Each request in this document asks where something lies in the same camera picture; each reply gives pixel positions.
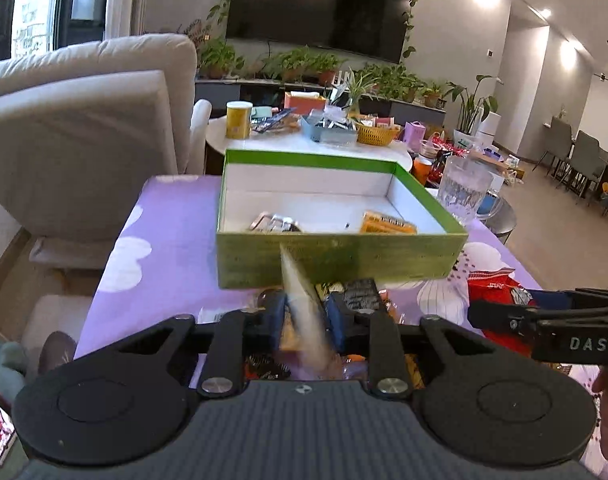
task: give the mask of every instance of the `basket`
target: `basket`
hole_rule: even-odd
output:
[[[378,128],[376,126],[357,125],[357,142],[371,146],[388,146],[402,131],[402,127],[395,125],[392,128]]]

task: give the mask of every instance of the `dining chair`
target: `dining chair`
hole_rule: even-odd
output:
[[[593,182],[595,184],[599,183],[601,174],[606,169],[606,162],[600,158],[600,153],[599,141],[580,130],[575,141],[575,149],[572,150],[572,157],[568,162],[568,169],[562,176],[560,185],[568,176],[566,182],[566,189],[568,190],[570,184],[575,180],[575,176],[578,176],[578,189],[582,190],[580,197],[583,196],[586,187],[589,188]]]
[[[539,159],[535,168],[533,168],[533,171],[541,164],[544,157],[550,154],[552,155],[552,160],[546,174],[550,173],[550,170],[552,170],[552,167],[554,166],[554,161],[557,159],[557,166],[554,170],[554,175],[557,175],[562,162],[568,163],[568,155],[572,148],[572,128],[570,127],[570,124],[553,117],[550,123],[550,131],[546,135],[544,146],[546,151],[544,152],[544,155],[542,155],[542,158]]]

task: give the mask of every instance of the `open box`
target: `open box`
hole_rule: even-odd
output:
[[[418,234],[360,234],[366,210],[410,221]],[[264,211],[295,219],[303,232],[249,231]],[[280,244],[313,283],[443,278],[467,238],[465,229],[396,162],[226,151],[217,220],[221,288],[280,285]]]

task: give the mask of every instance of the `television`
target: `television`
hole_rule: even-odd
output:
[[[231,0],[227,38],[345,50],[399,62],[410,0]]]

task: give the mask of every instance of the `dining table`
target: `dining table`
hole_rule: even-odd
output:
[[[197,322],[212,322],[219,314],[254,304],[258,290],[223,290],[217,284],[220,190],[219,176],[156,176],[145,184],[108,259],[75,358],[170,317],[191,314]],[[467,277],[476,270],[514,269],[511,276],[524,288],[540,288],[480,221],[468,226],[468,234],[446,278],[377,283],[388,289],[399,322],[417,324],[422,316],[434,314],[472,330],[466,317]],[[193,386],[200,369],[198,365]],[[570,374],[590,388],[597,367],[573,366]],[[606,465],[597,434],[584,460],[597,474]]]

